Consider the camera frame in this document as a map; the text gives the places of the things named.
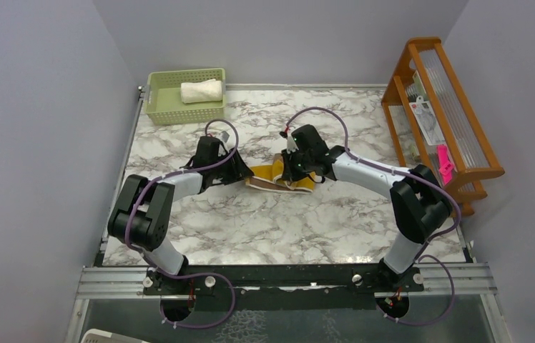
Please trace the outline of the yellow bear towel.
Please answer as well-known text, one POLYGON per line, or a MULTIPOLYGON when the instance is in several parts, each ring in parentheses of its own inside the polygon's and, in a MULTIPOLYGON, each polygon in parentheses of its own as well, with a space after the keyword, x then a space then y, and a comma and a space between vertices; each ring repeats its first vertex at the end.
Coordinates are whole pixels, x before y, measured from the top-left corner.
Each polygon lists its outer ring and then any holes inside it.
POLYGON ((314 192, 316 183, 306 177, 297 182, 289 182, 283 179, 284 163, 280 154, 276 154, 272 164, 252 166, 253 176, 245 180, 245 185, 253 189, 268 192, 311 194, 314 192))

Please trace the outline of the white towel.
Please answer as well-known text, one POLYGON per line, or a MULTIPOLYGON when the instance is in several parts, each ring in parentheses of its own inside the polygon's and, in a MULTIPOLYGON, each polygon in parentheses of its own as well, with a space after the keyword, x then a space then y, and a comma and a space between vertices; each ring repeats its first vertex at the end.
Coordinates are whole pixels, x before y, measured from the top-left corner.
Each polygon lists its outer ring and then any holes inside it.
POLYGON ((218 79, 184 82, 180 86, 180 97, 184 104, 221 101, 223 92, 223 82, 218 79))

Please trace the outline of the green plastic basket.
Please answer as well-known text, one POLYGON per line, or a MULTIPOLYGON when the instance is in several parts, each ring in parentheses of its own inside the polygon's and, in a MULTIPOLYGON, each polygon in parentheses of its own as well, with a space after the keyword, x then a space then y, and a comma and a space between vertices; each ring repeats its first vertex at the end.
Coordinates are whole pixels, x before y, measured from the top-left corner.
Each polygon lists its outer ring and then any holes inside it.
POLYGON ((223 68, 149 74, 144 112, 155 125, 207 122, 225 117, 223 68))

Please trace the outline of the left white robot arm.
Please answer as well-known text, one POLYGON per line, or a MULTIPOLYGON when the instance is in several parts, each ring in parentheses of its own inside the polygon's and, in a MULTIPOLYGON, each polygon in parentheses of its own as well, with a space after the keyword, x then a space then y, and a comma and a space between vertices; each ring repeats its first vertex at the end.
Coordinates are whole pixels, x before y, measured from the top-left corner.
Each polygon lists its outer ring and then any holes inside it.
POLYGON ((108 234, 162 271, 161 281, 168 291, 183 292, 189 284, 184 270, 188 260, 167 238, 173 203, 253 175, 235 147, 229 149, 223 140, 203 136, 180 171, 153 180, 132 174, 124 180, 107 222, 108 234))

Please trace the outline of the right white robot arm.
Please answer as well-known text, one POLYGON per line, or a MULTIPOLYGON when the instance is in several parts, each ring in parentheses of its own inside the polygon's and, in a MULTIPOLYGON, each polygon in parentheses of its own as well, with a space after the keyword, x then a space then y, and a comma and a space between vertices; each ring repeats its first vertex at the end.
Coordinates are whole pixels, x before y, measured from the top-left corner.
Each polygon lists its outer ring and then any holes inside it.
POLYGON ((401 286, 428 238, 453 211, 433 172, 422 164, 412 169, 395 167, 353 156, 344 146, 330 148, 309 124, 282 136, 287 140, 281 152, 285 181, 321 177, 348 182, 390 200, 399 233, 378 263, 377 281, 388 291, 401 286))

